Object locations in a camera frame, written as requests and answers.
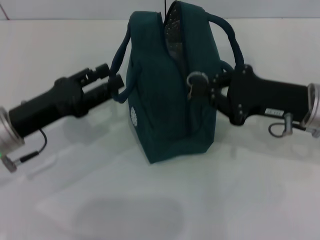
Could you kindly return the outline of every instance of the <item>robotic arm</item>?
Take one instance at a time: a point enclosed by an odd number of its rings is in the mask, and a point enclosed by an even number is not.
[[[35,151],[16,161],[7,157],[7,154],[24,144],[23,138],[26,136],[41,131],[43,127],[65,116],[81,118],[90,109],[111,99],[112,93],[118,93],[124,86],[120,75],[111,75],[108,83],[84,93],[83,87],[109,75],[107,64],[98,66],[95,71],[86,68],[70,77],[56,80],[49,91],[9,112],[0,108],[0,158],[5,167],[13,173],[19,164],[39,154],[40,151]]]
[[[187,79],[189,95],[205,96],[219,112],[229,117],[230,123],[241,126],[251,115],[284,119],[269,127],[271,135],[282,138],[293,133],[293,128],[307,131],[314,138],[320,136],[320,85],[308,86],[264,80],[257,77],[251,66],[236,67],[233,72],[217,74],[213,79],[202,72],[194,72]],[[228,87],[227,95],[221,90]],[[281,135],[271,127],[284,125]]]
[[[109,76],[104,83],[85,92],[83,87],[98,79]],[[320,85],[296,85],[263,80],[257,77],[251,66],[236,67],[233,72],[217,74],[209,79],[203,72],[192,72],[187,78],[190,86],[189,98],[208,97],[212,107],[229,117],[230,123],[241,126],[251,115],[262,115],[284,119],[282,135],[293,133],[293,128],[320,136]],[[23,138],[65,116],[83,117],[90,109],[111,99],[124,86],[120,75],[110,75],[107,64],[95,71],[88,68],[70,77],[54,82],[54,86],[44,94],[6,112],[0,108],[0,158],[11,172],[17,166],[40,151],[32,152],[18,160],[11,161],[7,154],[24,144]],[[228,87],[227,95],[221,90]]]

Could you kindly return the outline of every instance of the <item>bag handle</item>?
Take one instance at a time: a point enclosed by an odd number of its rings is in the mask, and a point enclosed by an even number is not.
[[[112,64],[111,64],[111,68],[110,68],[110,77],[114,77],[117,72],[119,71],[124,58],[125,58],[125,54],[126,54],[126,50],[127,50],[127,46],[129,44],[131,38],[131,32],[130,32],[130,22],[128,23],[128,27],[126,30],[126,34],[125,37],[119,47],[119,49],[116,51],[114,58],[112,60]],[[135,72],[133,73],[134,75],[138,75],[140,73],[140,68],[137,69],[135,68]],[[119,102],[121,104],[123,104],[129,97],[130,93],[132,92],[132,90],[134,89],[134,86],[136,84],[136,80],[137,77],[133,78],[133,81],[131,81],[125,88],[125,90],[123,90],[123,92],[121,93],[113,93],[111,96],[113,98],[113,100],[115,100],[116,102]]]
[[[236,40],[235,31],[233,30],[232,26],[221,17],[212,15],[207,12],[206,12],[206,15],[209,22],[217,24],[220,28],[224,30],[224,32],[228,36],[228,39],[233,51],[233,55],[234,55],[235,67],[244,65],[245,64],[244,56],[242,55],[239,44]]]
[[[233,67],[229,65],[229,63],[220,60],[220,65],[222,70],[225,70],[227,73],[233,72]]]

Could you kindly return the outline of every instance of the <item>white logo patch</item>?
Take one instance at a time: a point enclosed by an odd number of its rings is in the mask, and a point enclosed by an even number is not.
[[[272,108],[267,108],[264,112],[264,114],[268,115],[273,115],[273,116],[278,116],[282,117],[282,115],[285,113],[285,111],[278,110],[278,109],[272,109]]]
[[[131,107],[131,110],[130,110],[130,117],[131,117],[133,126],[136,127],[138,125],[138,119],[137,119],[136,110],[134,109],[133,106]]]

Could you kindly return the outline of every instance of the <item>white wall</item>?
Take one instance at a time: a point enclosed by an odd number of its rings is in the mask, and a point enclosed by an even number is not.
[[[173,0],[166,0],[167,10]],[[317,0],[184,0],[222,18],[318,18]]]
[[[164,14],[164,0],[1,0],[10,19],[129,19],[134,11]]]

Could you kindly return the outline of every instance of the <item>black cable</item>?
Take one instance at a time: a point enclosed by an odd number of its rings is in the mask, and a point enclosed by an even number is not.
[[[48,143],[48,139],[47,139],[47,136],[46,136],[45,132],[42,129],[39,129],[39,132],[42,134],[42,136],[44,138],[44,144],[40,148],[40,150],[38,151],[38,153],[40,154],[46,148],[47,143]]]
[[[33,152],[29,153],[29,154],[26,154],[26,155],[18,158],[17,160],[14,161],[16,164],[25,163],[26,161],[28,161],[30,159],[33,159],[34,157],[38,156],[46,148],[47,143],[48,143],[47,136],[46,136],[45,132],[42,129],[39,129],[39,132],[42,134],[42,136],[44,138],[43,146],[38,151],[33,151]]]
[[[272,129],[271,129],[271,128],[272,128],[273,126],[279,126],[279,125],[283,125],[283,126],[284,126],[285,123],[284,123],[284,122],[275,122],[275,123],[270,124],[270,126],[268,127],[268,131],[269,131],[270,135],[273,136],[273,137],[275,137],[275,138],[278,138],[278,139],[284,137],[283,133],[282,133],[281,135],[274,134],[274,133],[272,132]],[[299,130],[301,130],[301,131],[305,131],[305,130],[306,130],[305,127],[302,127],[302,126],[300,126],[299,124],[296,124],[296,123],[293,123],[293,124],[292,124],[292,127],[293,127],[294,129],[299,129]]]

